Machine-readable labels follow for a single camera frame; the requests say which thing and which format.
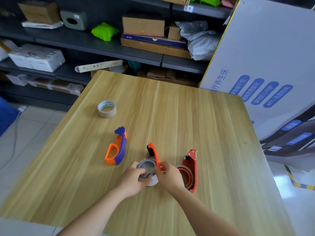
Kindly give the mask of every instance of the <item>wooden table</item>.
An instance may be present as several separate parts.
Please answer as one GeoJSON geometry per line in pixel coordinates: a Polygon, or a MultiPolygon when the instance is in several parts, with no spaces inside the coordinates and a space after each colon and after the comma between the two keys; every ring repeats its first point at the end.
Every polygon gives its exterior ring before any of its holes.
{"type": "MultiPolygon", "coordinates": [[[[47,140],[1,209],[1,215],[64,227],[106,191],[153,142],[160,160],[180,164],[198,152],[194,193],[248,236],[294,235],[273,176],[240,97],[99,71],[47,140]],[[97,104],[116,103],[101,118],[97,104]],[[114,130],[128,133],[124,160],[106,165],[114,130]]],[[[104,233],[194,235],[177,202],[147,187],[117,207],[104,233]]]]}

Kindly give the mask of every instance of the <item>green plastic bag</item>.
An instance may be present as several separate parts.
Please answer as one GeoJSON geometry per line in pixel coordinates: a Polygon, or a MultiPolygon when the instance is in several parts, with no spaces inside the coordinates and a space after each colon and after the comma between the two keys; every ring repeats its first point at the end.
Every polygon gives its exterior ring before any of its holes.
{"type": "Polygon", "coordinates": [[[190,0],[190,2],[202,2],[202,3],[205,3],[205,4],[208,4],[208,5],[211,5],[211,6],[214,6],[214,7],[217,7],[218,5],[220,5],[220,0],[190,0]]]}
{"type": "Polygon", "coordinates": [[[118,32],[119,30],[109,24],[106,24],[105,22],[102,22],[91,31],[95,37],[104,41],[111,41],[111,37],[118,32]]]}

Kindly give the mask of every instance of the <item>white plastic bag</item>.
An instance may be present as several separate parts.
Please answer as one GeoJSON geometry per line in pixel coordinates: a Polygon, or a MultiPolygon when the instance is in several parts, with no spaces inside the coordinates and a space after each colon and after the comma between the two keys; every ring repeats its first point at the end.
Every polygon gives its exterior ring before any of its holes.
{"type": "Polygon", "coordinates": [[[210,60],[220,41],[220,35],[208,30],[206,21],[175,22],[180,35],[188,40],[188,50],[194,60],[210,60]]]}

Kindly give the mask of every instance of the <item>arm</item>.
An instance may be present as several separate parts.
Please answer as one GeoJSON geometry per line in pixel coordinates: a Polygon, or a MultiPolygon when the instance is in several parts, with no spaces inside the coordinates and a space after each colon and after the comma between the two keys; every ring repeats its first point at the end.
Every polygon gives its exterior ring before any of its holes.
{"type": "Polygon", "coordinates": [[[145,173],[144,168],[136,169],[138,162],[133,162],[123,173],[120,184],[105,194],[94,203],[84,213],[79,215],[63,230],[58,236],[99,236],[116,209],[118,204],[125,198],[137,194],[141,189],[148,185],[151,179],[138,181],[139,175],[145,173]]]}
{"type": "Polygon", "coordinates": [[[161,165],[166,171],[162,172],[156,168],[155,174],[158,177],[159,184],[182,207],[197,236],[241,236],[233,226],[210,211],[185,188],[181,173],[175,166],[168,162],[162,162],[161,165]]]}

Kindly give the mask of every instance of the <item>gray speaker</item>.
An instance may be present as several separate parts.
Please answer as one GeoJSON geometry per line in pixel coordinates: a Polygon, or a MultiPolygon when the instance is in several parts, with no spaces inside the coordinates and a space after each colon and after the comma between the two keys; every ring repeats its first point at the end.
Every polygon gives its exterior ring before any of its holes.
{"type": "Polygon", "coordinates": [[[84,11],[60,11],[61,19],[64,25],[74,30],[86,30],[88,27],[88,18],[84,11]]]}

